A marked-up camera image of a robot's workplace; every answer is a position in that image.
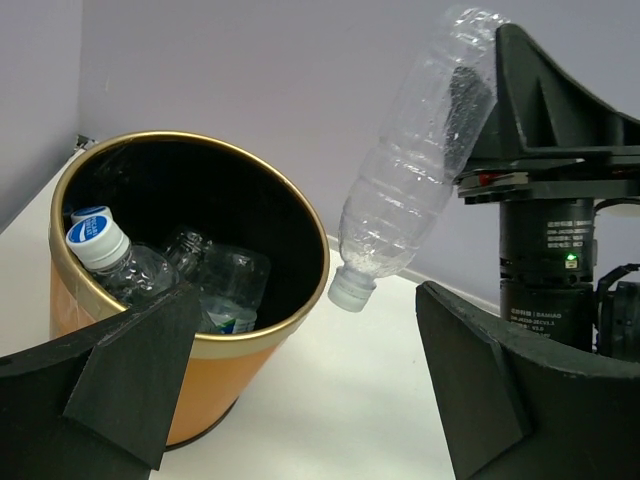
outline bottle in trash bin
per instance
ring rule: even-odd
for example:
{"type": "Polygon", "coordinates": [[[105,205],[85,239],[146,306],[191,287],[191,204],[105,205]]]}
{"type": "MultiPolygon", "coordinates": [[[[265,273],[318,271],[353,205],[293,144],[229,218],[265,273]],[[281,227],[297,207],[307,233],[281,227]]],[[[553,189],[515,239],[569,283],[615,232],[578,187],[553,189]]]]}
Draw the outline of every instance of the bottle in trash bin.
{"type": "Polygon", "coordinates": [[[200,269],[200,301],[221,333],[245,333],[255,328],[257,309],[271,263],[259,253],[214,244],[200,269]]]}
{"type": "Polygon", "coordinates": [[[71,224],[75,225],[85,218],[93,217],[94,215],[104,215],[105,217],[113,218],[111,209],[109,207],[101,205],[98,207],[87,207],[76,210],[71,214],[71,224]]]}
{"type": "Polygon", "coordinates": [[[127,307],[142,303],[179,281],[159,253],[132,244],[113,219],[94,215],[76,223],[67,246],[102,287],[127,307]]]}
{"type": "Polygon", "coordinates": [[[196,282],[198,269],[212,244],[204,233],[180,225],[169,236],[162,252],[184,279],[196,282]]]}

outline gold rim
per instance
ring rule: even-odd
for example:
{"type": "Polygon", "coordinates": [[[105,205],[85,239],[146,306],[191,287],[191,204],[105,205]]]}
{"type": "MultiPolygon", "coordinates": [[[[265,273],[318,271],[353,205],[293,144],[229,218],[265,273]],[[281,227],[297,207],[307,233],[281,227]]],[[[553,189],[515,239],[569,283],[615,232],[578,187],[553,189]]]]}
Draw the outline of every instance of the gold rim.
{"type": "Polygon", "coordinates": [[[49,231],[49,248],[51,250],[51,258],[65,286],[69,292],[75,296],[78,303],[87,311],[87,313],[96,320],[102,320],[126,310],[123,305],[103,290],[100,285],[98,285],[98,283],[96,283],[93,278],[87,274],[86,270],[82,268],[76,257],[71,254],[65,245],[65,232],[60,212],[62,211],[62,201],[64,193],[69,186],[69,182],[85,162],[92,159],[95,155],[116,146],[149,139],[157,141],[181,140],[191,143],[201,143],[216,146],[248,158],[261,168],[267,170],[271,175],[283,183],[291,193],[294,194],[305,210],[309,212],[309,215],[313,219],[316,229],[318,230],[318,235],[321,237],[324,258],[320,282],[309,300],[307,300],[300,309],[286,320],[262,330],[236,335],[207,335],[198,333],[196,334],[193,349],[191,350],[191,357],[238,357],[278,345],[298,328],[309,311],[318,302],[318,299],[324,291],[324,287],[329,276],[329,244],[327,236],[317,212],[311,206],[309,200],[307,200],[302,192],[300,192],[300,190],[298,190],[298,188],[291,183],[289,179],[255,155],[214,138],[177,131],[130,133],[99,143],[80,155],[71,165],[69,165],[60,177],[53,194],[49,231]]]}

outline plastic water bottle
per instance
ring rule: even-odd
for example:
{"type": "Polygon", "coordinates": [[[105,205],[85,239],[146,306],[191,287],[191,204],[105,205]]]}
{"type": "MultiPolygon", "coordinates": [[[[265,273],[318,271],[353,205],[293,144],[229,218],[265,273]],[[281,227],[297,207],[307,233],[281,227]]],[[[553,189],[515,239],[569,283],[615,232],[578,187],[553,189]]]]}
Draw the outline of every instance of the plastic water bottle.
{"type": "Polygon", "coordinates": [[[406,267],[433,230],[495,105],[495,31],[506,22],[454,7],[411,69],[344,204],[344,266],[328,293],[339,307],[361,311],[375,279],[406,267]]]}
{"type": "Polygon", "coordinates": [[[162,255],[132,244],[113,219],[93,215],[76,223],[67,246],[102,287],[127,307],[177,285],[178,271],[162,255]]]}
{"type": "Polygon", "coordinates": [[[190,282],[197,281],[197,274],[204,256],[213,242],[204,233],[181,225],[165,242],[164,256],[190,282]]]}
{"type": "Polygon", "coordinates": [[[270,270],[262,254],[229,245],[211,247],[198,278],[200,302],[221,333],[255,328],[270,270]]]}
{"type": "Polygon", "coordinates": [[[163,253],[169,262],[176,267],[184,280],[195,284],[200,289],[202,321],[200,325],[198,325],[198,332],[221,334],[227,332],[218,327],[211,319],[207,311],[207,307],[211,301],[208,300],[207,295],[202,291],[202,287],[198,285],[198,279],[204,264],[204,257],[212,245],[213,242],[205,234],[194,228],[180,225],[165,241],[163,253]]]}
{"type": "Polygon", "coordinates": [[[87,207],[81,208],[80,210],[76,210],[71,214],[71,223],[75,225],[82,220],[93,217],[94,215],[104,215],[105,217],[113,218],[111,213],[111,209],[104,205],[98,207],[87,207]]]}

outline white wall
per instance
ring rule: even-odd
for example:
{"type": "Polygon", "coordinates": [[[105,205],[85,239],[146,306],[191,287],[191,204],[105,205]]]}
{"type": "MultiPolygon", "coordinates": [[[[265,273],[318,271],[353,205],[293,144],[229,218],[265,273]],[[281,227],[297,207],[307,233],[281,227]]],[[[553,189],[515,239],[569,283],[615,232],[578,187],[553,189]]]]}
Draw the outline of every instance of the white wall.
{"type": "Polygon", "coordinates": [[[0,232],[73,152],[82,0],[0,4],[0,232]]]}
{"type": "MultiPolygon", "coordinates": [[[[342,203],[446,0],[85,0],[81,132],[175,128],[288,175],[335,234],[342,203]]],[[[640,116],[640,3],[485,0],[587,87],[640,116]]],[[[601,262],[640,260],[640,229],[599,220],[601,262]],[[614,239],[613,227],[618,239],[614,239]]],[[[497,206],[452,201],[413,268],[498,298],[497,206]]]]}

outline white bottle cap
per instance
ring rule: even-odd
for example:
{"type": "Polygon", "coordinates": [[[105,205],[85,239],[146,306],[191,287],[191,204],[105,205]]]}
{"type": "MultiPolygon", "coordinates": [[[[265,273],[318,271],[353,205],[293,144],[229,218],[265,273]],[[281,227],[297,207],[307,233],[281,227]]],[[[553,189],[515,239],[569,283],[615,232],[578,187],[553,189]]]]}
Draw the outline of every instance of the white bottle cap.
{"type": "Polygon", "coordinates": [[[87,207],[81,208],[80,210],[76,210],[71,214],[71,223],[75,225],[78,222],[81,222],[85,218],[93,217],[94,215],[104,215],[105,217],[113,218],[111,214],[111,209],[105,206],[99,207],[87,207]]]}
{"type": "Polygon", "coordinates": [[[347,312],[361,312],[376,289],[372,280],[362,278],[344,267],[338,267],[327,293],[329,300],[347,312]]]}
{"type": "Polygon", "coordinates": [[[66,240],[69,249],[90,271],[103,270],[119,262],[131,245],[129,237],[105,215],[93,215],[76,223],[66,240]]]}

